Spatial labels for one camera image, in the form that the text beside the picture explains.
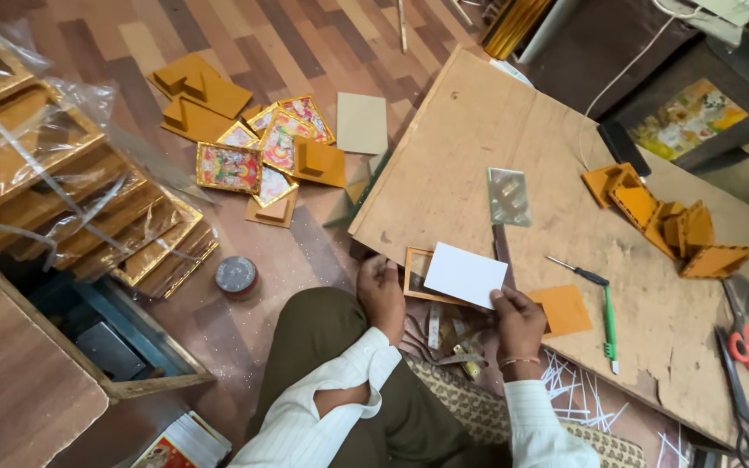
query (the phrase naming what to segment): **screwdriver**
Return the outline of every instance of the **screwdriver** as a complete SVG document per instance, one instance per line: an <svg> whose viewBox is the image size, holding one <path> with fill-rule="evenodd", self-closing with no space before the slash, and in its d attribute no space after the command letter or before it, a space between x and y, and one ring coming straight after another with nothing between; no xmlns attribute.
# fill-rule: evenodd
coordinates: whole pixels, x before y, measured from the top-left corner
<svg viewBox="0 0 749 468"><path fill-rule="evenodd" d="M605 313L605 320L606 320L606 342L603 345L603 351L610 360L612 360L612 372L614 372L615 375L620 373L620 366L618 364L618 340L616 337L616 334L614 332L614 313L612 310L612 296L609 293L609 280L606 278L603 278L602 276L599 276L597 273L592 273L588 270L583 270L579 266L570 266L567 263L556 260L556 258L547 256L548 260L554 260L556 263L562 265L563 267L566 267L569 270L572 270L574 273L578 274L579 276L582 276L583 278L587 279L589 282L592 282L596 285L602 286L603 289L606 290L606 313Z"/></svg>
<svg viewBox="0 0 749 468"><path fill-rule="evenodd" d="M577 266L577 267L570 266L567 263L564 263L564 262L562 262L560 260L556 260L556 258L549 257L547 255L546 255L546 257L548 258L548 260L554 260L554 261L556 261L556 263L562 265L563 267L566 267L569 270L573 270L574 273L577 273L579 276L582 276L583 278L587 279L589 282L592 282L592 283L594 283L596 285L600 285L600 286L608 286L609 285L609 280L607 280L606 278L603 278L602 276L599 276L596 273L592 273L591 271L588 271L588 270L583 270L579 266Z"/></svg>

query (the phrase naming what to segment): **man's left hand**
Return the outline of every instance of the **man's left hand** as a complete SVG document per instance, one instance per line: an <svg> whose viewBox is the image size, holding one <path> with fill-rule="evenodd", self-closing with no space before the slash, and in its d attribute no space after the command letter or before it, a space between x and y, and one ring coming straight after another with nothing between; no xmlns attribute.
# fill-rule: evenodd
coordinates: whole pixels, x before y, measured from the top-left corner
<svg viewBox="0 0 749 468"><path fill-rule="evenodd" d="M369 323L389 338L392 346L404 337L406 300L398 283L398 264L385 255L369 258L357 275L357 296Z"/></svg>

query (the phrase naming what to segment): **bracelet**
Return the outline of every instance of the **bracelet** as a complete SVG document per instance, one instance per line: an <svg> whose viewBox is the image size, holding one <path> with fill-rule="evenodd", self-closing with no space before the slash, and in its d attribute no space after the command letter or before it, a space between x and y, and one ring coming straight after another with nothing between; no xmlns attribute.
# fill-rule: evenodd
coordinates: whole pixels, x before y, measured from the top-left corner
<svg viewBox="0 0 749 468"><path fill-rule="evenodd" d="M533 364L536 364L538 366L540 360L538 357L508 357L498 362L498 368L501 370L502 367L505 367L508 364L513 364L515 362L533 362Z"/></svg>

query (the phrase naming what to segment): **painting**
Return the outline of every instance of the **painting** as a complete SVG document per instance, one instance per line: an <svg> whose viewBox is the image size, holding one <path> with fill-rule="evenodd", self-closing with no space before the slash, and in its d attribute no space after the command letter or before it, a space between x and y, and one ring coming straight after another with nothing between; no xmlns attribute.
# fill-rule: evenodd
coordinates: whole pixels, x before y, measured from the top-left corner
<svg viewBox="0 0 749 468"><path fill-rule="evenodd" d="M258 150L199 142L195 157L195 183L199 186L260 192L262 163Z"/></svg>
<svg viewBox="0 0 749 468"><path fill-rule="evenodd" d="M684 88L629 131L632 140L672 161L749 114L706 78Z"/></svg>
<svg viewBox="0 0 749 468"><path fill-rule="evenodd" d="M254 133L259 132L262 128L266 128L270 124L270 120L273 118L273 114L278 108L278 102L270 104L268 107L265 107L262 112L259 112L253 118L248 120L247 125L253 129Z"/></svg>
<svg viewBox="0 0 749 468"><path fill-rule="evenodd" d="M262 166L261 191L253 197L259 203L260 207L265 208L281 197L285 197L298 186L300 185L294 182L292 178L265 164Z"/></svg>
<svg viewBox="0 0 749 468"><path fill-rule="evenodd" d="M227 146L255 149L259 145L259 137L244 123L235 122L233 127L228 128L215 142Z"/></svg>
<svg viewBox="0 0 749 468"><path fill-rule="evenodd" d="M334 133L331 133L331 129L328 128L326 120L322 117L322 113L319 112L317 103L314 102L314 98L311 95L294 97L292 99L285 99L279 101L279 105L282 109L290 112L297 117L306 120L311 125L316 127L317 133L314 140L319 143L330 145L336 141Z"/></svg>
<svg viewBox="0 0 749 468"><path fill-rule="evenodd" d="M277 109L259 142L262 161L268 166L294 175L294 137L311 138L316 133L313 125L288 112Z"/></svg>

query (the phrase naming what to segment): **man's right hand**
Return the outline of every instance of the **man's right hand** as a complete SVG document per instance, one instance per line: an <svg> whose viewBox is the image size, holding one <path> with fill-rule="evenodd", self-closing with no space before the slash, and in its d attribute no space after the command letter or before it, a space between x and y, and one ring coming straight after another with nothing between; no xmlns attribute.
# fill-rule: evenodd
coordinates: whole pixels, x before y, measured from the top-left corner
<svg viewBox="0 0 749 468"><path fill-rule="evenodd" d="M385 255L369 258L357 274L357 296L369 323L389 338L392 346L404 337L406 299L398 283L398 265Z"/></svg>
<svg viewBox="0 0 749 468"><path fill-rule="evenodd" d="M490 292L498 315L498 361L511 357L537 357L547 317L542 306L524 293L502 286ZM532 362L517 361L502 369L505 381L538 380L542 369Z"/></svg>

